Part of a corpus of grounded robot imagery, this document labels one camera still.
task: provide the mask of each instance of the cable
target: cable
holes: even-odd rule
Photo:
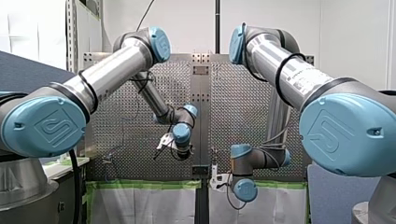
[[[146,81],[144,83],[144,85],[139,89],[139,91],[137,92],[137,95],[135,96],[136,99],[136,113],[134,114],[134,116],[131,119],[127,119],[127,118],[121,118],[122,119],[122,138],[121,138],[121,144],[119,146],[113,147],[111,148],[107,154],[104,156],[104,158],[102,159],[102,162],[105,164],[105,181],[109,182],[107,180],[107,166],[108,165],[112,165],[114,170],[116,171],[116,176],[118,175],[118,171],[117,171],[117,167],[116,164],[113,161],[113,155],[114,153],[117,151],[117,149],[119,148],[123,148],[125,146],[125,130],[124,130],[124,126],[125,126],[125,120],[135,120],[137,118],[137,116],[139,116],[139,112],[140,112],[140,103],[139,103],[139,98],[138,95],[142,92],[143,89],[145,89],[148,85],[149,81],[155,82],[155,76],[153,77],[149,77],[152,76],[152,73],[150,71],[148,71],[148,76],[146,78],[143,79],[129,79],[130,81]]]
[[[262,149],[262,148],[260,148],[260,147],[254,147],[253,149],[259,150],[259,151],[263,152],[266,156],[270,157],[270,158],[275,162],[275,164],[276,164],[275,170],[274,170],[274,169],[269,169],[269,170],[271,170],[271,171],[273,171],[273,172],[278,172],[278,171],[279,171],[279,169],[280,169],[280,164],[279,164],[279,162],[277,162],[277,160],[275,159],[275,157],[274,157],[273,155],[271,155],[271,153],[267,152],[266,150],[264,150],[264,149]]]
[[[246,34],[245,34],[246,26],[247,26],[247,25],[243,22],[243,23],[242,23],[242,34],[244,34],[244,44],[243,44],[243,49],[242,49],[242,51],[244,51],[244,57],[245,57],[245,60],[246,60],[246,61],[245,61],[245,67],[246,67],[246,69],[249,71],[249,73],[250,73],[254,78],[256,78],[257,80],[259,80],[259,81],[261,81],[261,82],[268,82],[268,81],[265,80],[264,78],[256,76],[256,75],[251,71],[250,66],[249,66],[249,64],[248,64],[248,49],[247,49],[248,43],[246,42],[247,39],[246,39]]]
[[[280,89],[280,74],[282,73],[282,69],[283,67],[293,58],[295,57],[301,57],[304,61],[306,61],[305,55],[303,55],[302,53],[292,53],[291,55],[289,55],[289,57],[287,57],[286,59],[284,59],[282,61],[282,63],[280,63],[280,66],[277,68],[276,70],[276,76],[275,76],[275,88],[276,88],[276,92],[279,95],[280,99],[282,99],[283,102],[285,102],[285,104],[291,106],[291,104],[285,99],[285,96],[282,93],[282,90]]]
[[[247,203],[244,203],[244,204],[243,204],[242,206],[240,206],[240,207],[236,207],[236,206],[233,205],[233,203],[231,202],[230,193],[229,193],[229,189],[231,188],[231,184],[230,184],[230,177],[231,177],[231,174],[232,174],[232,172],[230,171],[229,174],[228,174],[228,178],[227,178],[227,189],[226,189],[226,190],[227,190],[227,192],[226,192],[226,194],[227,194],[227,201],[228,201],[228,203],[230,204],[230,206],[231,206],[233,209],[239,211],[239,210],[243,209],[243,208],[247,205]]]
[[[79,210],[81,207],[81,192],[80,192],[81,186],[79,183],[79,168],[78,168],[77,156],[74,149],[71,149],[69,151],[69,155],[70,155],[70,160],[72,162],[74,186],[75,186],[75,209],[73,215],[73,224],[78,224]]]
[[[147,14],[149,13],[149,9],[151,8],[151,5],[154,3],[154,0],[152,0],[149,5],[148,5],[148,9],[146,10],[145,14],[143,15],[142,19],[139,22],[139,25],[137,26],[136,31],[139,31],[140,26],[142,25],[143,20],[146,18]]]

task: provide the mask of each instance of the robotic arm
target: robotic arm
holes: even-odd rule
[[[296,54],[298,47],[293,43],[284,31],[242,25],[233,32],[230,60],[243,64],[253,75],[260,74],[285,104],[300,111],[304,149],[318,165],[338,175],[394,173],[396,99],[353,78],[320,72],[298,57],[301,54]],[[233,173],[246,169],[252,173],[258,158],[252,153],[257,152],[250,146],[232,146]],[[267,163],[260,168],[271,167]],[[232,186],[244,202],[257,195],[256,186],[246,178],[233,178]]]
[[[157,27],[143,29],[123,35],[115,46],[111,56],[63,84],[51,83],[26,96],[2,95],[0,148],[31,158],[69,151],[83,136],[86,123],[99,104],[125,81],[133,79],[157,120],[176,125],[173,137],[179,156],[188,157],[196,108],[185,105],[174,110],[166,105],[144,72],[169,59],[170,44],[165,32]]]

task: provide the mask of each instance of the white wall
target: white wall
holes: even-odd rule
[[[388,88],[392,1],[322,0],[320,69],[377,90]]]
[[[221,2],[221,53],[228,53],[233,29],[244,21],[252,26],[288,31],[296,38],[301,52],[306,55],[315,55],[318,59],[319,0],[226,0]]]
[[[135,31],[150,0],[104,0],[104,49],[118,36]],[[213,0],[155,1],[142,27],[159,26],[167,33],[172,52],[207,52],[214,47]]]
[[[134,31],[150,0],[104,0],[104,49]],[[305,54],[318,56],[319,0],[221,1],[221,53],[228,53],[233,29],[249,25],[281,28],[297,38]],[[208,52],[215,49],[215,1],[155,1],[143,27],[157,25],[168,34],[172,52]]]

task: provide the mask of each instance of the metal pole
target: metal pole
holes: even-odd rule
[[[220,0],[216,0],[216,53],[220,54]]]

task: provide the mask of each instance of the black ring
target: black ring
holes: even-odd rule
[[[233,176],[242,176],[242,177],[248,177],[248,176],[253,176],[253,174],[251,174],[251,175],[236,175],[236,174],[233,174]]]
[[[279,33],[279,38],[280,38],[280,47],[286,48],[286,41],[285,41],[285,36],[283,35],[283,32],[281,30],[277,30]]]
[[[86,123],[90,122],[90,119],[91,119],[90,113],[88,112],[88,110],[85,107],[85,105],[78,99],[78,97],[75,94],[73,94],[66,87],[64,87],[64,86],[62,86],[62,85],[60,85],[58,83],[55,83],[55,82],[51,82],[48,85],[48,87],[60,92],[61,94],[63,94],[67,98],[69,98],[73,103],[78,105],[78,107],[82,110],[82,113],[84,114]]]
[[[99,99],[98,96],[96,95],[95,89],[93,88],[93,86],[91,86],[91,84],[87,81],[87,79],[85,79],[85,77],[82,75],[82,73],[84,72],[84,70],[81,70],[78,72],[78,76],[81,78],[81,80],[83,82],[85,82],[85,84],[87,85],[88,89],[90,89],[92,95],[93,95],[93,109],[92,109],[92,113],[94,113],[99,106]]]
[[[186,108],[184,108],[184,107],[180,107],[180,108],[178,108],[178,109],[183,109],[183,110],[185,110],[185,111],[187,111],[187,113],[189,113],[189,115],[191,116],[191,118],[192,118],[192,126],[191,126],[191,128],[193,129],[194,127],[195,127],[195,116],[190,112],[190,110],[188,110],[188,109],[186,109]]]
[[[350,81],[357,81],[356,79],[352,78],[352,77],[340,77],[337,78],[331,82],[328,82],[326,84],[324,84],[323,86],[319,87],[319,89],[317,89],[311,96],[309,96],[309,98],[304,102],[303,107],[301,108],[301,111],[303,112],[303,110],[309,105],[311,104],[314,100],[318,99],[324,92],[328,91],[329,89],[338,86],[340,84],[346,83],[346,82],[350,82]]]
[[[20,156],[18,154],[12,153],[12,154],[9,154],[9,155],[1,156],[0,157],[0,162],[3,162],[3,161],[18,161],[18,160],[23,160],[23,159],[26,159],[26,158],[27,157],[23,157],[23,156]]]
[[[5,104],[11,100],[25,97],[27,94],[23,92],[11,92],[0,96],[0,105]]]
[[[280,89],[279,86],[279,80],[280,80],[280,74],[282,73],[282,69],[283,67],[294,57],[301,57],[303,58],[304,61],[306,61],[305,55],[303,55],[302,53],[292,53],[291,55],[289,55],[289,57],[287,57],[286,59],[284,59],[282,61],[282,63],[280,63],[280,66],[277,68],[276,70],[276,75],[275,75],[275,88],[276,88],[276,92],[279,95],[280,99],[282,99],[283,102],[285,102],[285,104],[290,105],[291,104],[285,99],[285,96],[282,93],[282,90]]]
[[[157,61],[157,58],[155,57],[154,50],[151,48],[150,43],[146,42],[146,40],[144,40],[142,37],[137,36],[137,35],[133,35],[133,36],[131,36],[131,37],[132,37],[132,38],[135,38],[135,39],[137,39],[137,40],[140,40],[140,41],[143,43],[143,45],[145,45],[145,46],[148,48],[149,52],[151,53],[152,59],[153,59],[153,61],[154,61],[153,64],[155,64],[156,62],[158,62],[158,61]]]

